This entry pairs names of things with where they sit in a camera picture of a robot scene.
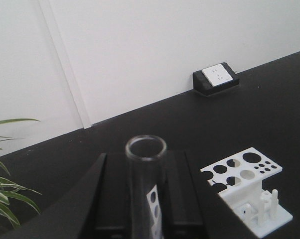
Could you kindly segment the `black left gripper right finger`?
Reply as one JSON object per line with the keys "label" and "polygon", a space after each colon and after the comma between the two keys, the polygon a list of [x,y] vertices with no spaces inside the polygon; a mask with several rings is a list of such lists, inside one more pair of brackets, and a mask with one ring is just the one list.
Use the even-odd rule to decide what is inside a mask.
{"label": "black left gripper right finger", "polygon": [[166,188],[163,203],[163,231],[166,239],[205,238],[185,152],[169,150],[166,157]]}

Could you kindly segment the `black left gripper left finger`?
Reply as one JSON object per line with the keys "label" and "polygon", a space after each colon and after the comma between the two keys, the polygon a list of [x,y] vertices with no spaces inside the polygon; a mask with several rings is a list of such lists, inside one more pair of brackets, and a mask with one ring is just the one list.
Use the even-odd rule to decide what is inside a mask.
{"label": "black left gripper left finger", "polygon": [[122,153],[108,153],[101,182],[79,238],[127,239],[129,209],[126,158]]}

